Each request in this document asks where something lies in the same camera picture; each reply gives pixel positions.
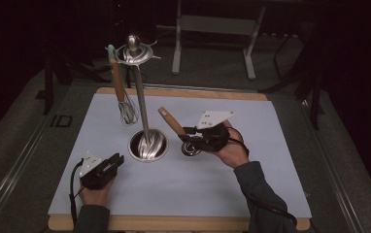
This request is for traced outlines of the person's left hand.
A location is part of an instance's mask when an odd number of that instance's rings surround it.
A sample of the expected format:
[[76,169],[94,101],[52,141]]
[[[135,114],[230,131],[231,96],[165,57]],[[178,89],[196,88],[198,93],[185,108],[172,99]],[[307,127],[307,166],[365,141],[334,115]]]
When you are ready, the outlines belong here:
[[114,181],[109,181],[102,189],[91,190],[82,186],[80,198],[84,205],[96,205],[107,207],[109,202],[109,193]]

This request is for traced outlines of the dark metal stand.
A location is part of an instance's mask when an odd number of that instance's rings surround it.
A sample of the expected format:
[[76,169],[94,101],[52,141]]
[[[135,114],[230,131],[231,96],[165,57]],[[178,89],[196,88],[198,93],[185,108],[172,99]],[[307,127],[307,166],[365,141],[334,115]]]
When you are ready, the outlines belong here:
[[53,107],[54,80],[58,79],[59,74],[58,59],[54,55],[49,55],[45,60],[44,88],[39,90],[36,95],[37,100],[44,101],[44,116],[46,116]]
[[294,97],[297,100],[301,100],[303,104],[309,104],[310,121],[314,128],[319,130],[318,114],[320,106],[321,78],[319,76],[312,77],[311,73],[301,65],[300,58],[303,54],[303,51],[300,52],[292,67],[283,76],[281,75],[277,56],[278,53],[283,49],[283,46],[287,43],[288,39],[289,36],[285,38],[273,56],[273,64],[281,81],[270,87],[261,89],[259,93],[273,93],[291,83],[299,82],[299,86],[294,91]]

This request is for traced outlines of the wooden-handled round-headed utensil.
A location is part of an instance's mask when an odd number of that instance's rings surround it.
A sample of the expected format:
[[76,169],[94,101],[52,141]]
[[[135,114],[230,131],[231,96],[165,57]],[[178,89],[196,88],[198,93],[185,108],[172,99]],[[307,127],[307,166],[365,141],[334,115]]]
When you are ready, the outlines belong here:
[[[170,126],[170,128],[178,135],[187,135],[184,131],[183,127],[177,122],[177,120],[164,108],[160,107],[158,109],[159,114],[162,116],[162,118],[165,120],[165,122]],[[198,153],[200,153],[201,150],[193,148],[188,148],[187,150],[182,149],[182,153],[185,156],[195,156]]]

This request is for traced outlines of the wooden-handled wire whisk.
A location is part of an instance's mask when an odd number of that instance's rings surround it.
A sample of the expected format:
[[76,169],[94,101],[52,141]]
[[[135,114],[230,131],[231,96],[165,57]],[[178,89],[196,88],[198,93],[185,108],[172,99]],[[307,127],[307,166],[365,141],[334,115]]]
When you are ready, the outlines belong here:
[[135,105],[132,103],[132,100],[125,91],[122,75],[120,73],[118,60],[116,57],[116,48],[113,45],[108,45],[106,50],[111,65],[113,85],[118,100],[118,109],[120,112],[121,122],[123,125],[133,125],[138,121],[138,113]]

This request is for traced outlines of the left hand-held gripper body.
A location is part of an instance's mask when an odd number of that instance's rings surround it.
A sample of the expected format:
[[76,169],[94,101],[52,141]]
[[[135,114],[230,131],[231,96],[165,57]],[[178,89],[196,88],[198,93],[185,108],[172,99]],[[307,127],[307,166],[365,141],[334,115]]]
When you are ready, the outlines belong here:
[[86,154],[79,173],[83,186],[91,190],[102,189],[117,175],[117,167],[109,158],[103,159],[91,152]]

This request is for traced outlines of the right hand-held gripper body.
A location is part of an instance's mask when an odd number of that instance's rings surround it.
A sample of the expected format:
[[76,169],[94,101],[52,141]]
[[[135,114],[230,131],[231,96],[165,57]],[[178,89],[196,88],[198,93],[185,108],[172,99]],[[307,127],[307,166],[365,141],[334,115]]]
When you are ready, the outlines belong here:
[[200,136],[192,138],[192,146],[203,151],[221,150],[229,137],[228,130],[223,123],[234,115],[233,111],[204,111],[195,126]]

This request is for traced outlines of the white metal frame stand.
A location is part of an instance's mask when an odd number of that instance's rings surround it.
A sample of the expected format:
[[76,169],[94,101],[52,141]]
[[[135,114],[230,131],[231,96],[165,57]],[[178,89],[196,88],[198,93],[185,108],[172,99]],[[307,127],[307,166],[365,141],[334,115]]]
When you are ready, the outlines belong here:
[[194,15],[184,15],[182,13],[182,0],[177,0],[176,13],[176,44],[174,48],[172,74],[179,75],[182,58],[182,32],[203,32],[249,36],[250,43],[243,49],[243,57],[248,79],[253,81],[256,74],[253,67],[252,53],[253,47],[259,34],[267,7],[259,7],[256,19],[240,19],[226,17],[203,17]]

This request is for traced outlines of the person's right hand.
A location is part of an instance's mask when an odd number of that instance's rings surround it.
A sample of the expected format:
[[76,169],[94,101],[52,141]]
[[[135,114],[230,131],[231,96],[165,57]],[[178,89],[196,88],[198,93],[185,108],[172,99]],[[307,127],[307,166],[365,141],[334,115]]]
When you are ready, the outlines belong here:
[[243,138],[241,134],[226,120],[224,126],[229,132],[231,141],[220,151],[215,152],[225,165],[235,169],[236,167],[249,162],[249,156],[243,146]]

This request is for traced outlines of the metal utensil stand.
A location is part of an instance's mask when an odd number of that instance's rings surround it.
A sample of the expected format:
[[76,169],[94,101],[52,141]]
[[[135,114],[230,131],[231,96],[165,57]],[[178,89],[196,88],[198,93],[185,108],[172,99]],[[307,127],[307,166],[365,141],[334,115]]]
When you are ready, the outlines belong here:
[[150,45],[141,43],[137,36],[129,35],[126,40],[126,45],[118,48],[114,52],[114,56],[119,64],[127,65],[133,69],[139,112],[143,126],[142,130],[131,137],[129,141],[129,152],[138,161],[156,161],[166,153],[168,149],[168,140],[162,131],[149,127],[140,70],[141,64],[154,58],[153,50]]

